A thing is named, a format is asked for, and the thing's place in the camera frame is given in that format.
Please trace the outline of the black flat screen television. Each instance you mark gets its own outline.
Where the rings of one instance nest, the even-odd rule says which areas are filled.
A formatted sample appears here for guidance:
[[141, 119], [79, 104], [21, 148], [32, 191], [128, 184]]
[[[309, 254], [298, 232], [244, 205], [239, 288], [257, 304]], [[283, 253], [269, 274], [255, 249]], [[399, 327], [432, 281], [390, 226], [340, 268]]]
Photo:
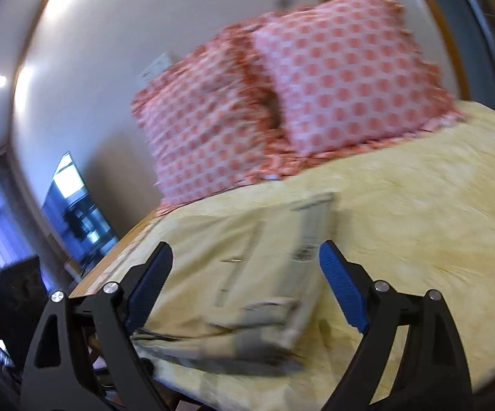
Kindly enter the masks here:
[[118, 242], [69, 152], [57, 165], [42, 212], [82, 272], [90, 271]]

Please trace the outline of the pink polka dot pillow back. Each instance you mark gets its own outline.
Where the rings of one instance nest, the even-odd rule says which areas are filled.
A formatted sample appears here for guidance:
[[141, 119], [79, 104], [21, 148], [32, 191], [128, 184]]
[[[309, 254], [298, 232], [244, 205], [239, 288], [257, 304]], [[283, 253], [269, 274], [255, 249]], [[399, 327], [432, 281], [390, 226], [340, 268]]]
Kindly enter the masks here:
[[252, 34], [267, 12], [222, 28], [131, 101], [161, 193], [160, 212], [262, 181], [279, 144], [279, 117]]

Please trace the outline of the beige khaki pants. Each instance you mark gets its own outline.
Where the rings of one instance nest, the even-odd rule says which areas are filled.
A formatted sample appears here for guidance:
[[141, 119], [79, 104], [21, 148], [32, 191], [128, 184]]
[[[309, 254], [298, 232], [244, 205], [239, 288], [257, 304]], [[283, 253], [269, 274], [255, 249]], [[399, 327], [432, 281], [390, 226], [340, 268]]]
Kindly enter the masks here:
[[168, 221], [155, 236], [172, 270], [138, 354], [208, 372], [278, 376], [311, 321], [324, 285], [319, 247], [332, 238], [338, 197]]

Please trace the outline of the pink polka dot pillow front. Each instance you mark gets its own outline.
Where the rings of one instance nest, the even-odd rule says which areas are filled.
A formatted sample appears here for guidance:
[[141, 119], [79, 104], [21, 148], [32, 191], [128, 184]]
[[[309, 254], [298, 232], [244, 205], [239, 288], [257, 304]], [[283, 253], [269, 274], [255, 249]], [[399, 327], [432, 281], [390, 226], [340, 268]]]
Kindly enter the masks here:
[[350, 7], [300, 9], [252, 34], [298, 156], [370, 140], [431, 131], [459, 119], [453, 98], [407, 68], [399, 47], [378, 36]]

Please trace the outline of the pink polka dot pillow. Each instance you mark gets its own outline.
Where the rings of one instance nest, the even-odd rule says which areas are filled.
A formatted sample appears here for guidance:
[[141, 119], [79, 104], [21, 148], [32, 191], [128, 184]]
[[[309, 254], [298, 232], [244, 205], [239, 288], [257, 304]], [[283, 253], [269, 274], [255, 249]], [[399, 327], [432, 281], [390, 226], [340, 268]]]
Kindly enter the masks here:
[[300, 9], [252, 34], [298, 156], [370, 140], [431, 131], [459, 119], [453, 98], [407, 68], [399, 47], [378, 36], [350, 7]]
[[161, 193], [160, 212], [262, 181], [279, 144], [279, 117], [252, 34], [267, 12], [222, 28], [131, 101]]

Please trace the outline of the cream floral bedspread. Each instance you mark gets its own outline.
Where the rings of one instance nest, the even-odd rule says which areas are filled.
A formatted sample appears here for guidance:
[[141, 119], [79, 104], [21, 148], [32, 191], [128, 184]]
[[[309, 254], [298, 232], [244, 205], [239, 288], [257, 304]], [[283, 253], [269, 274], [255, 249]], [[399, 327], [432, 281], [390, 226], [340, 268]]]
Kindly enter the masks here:
[[[202, 217], [230, 217], [320, 193], [338, 196], [333, 239], [374, 279], [399, 291], [443, 293], [467, 355], [472, 385], [495, 377], [495, 111], [458, 102], [468, 120], [390, 148], [324, 163], [282, 181], [149, 213], [73, 290], [94, 293], [144, 263], [159, 240]], [[179, 250], [174, 253], [179, 260]], [[276, 376], [227, 375], [155, 360], [156, 380], [220, 410], [319, 410], [360, 340], [329, 286], [295, 352]]]

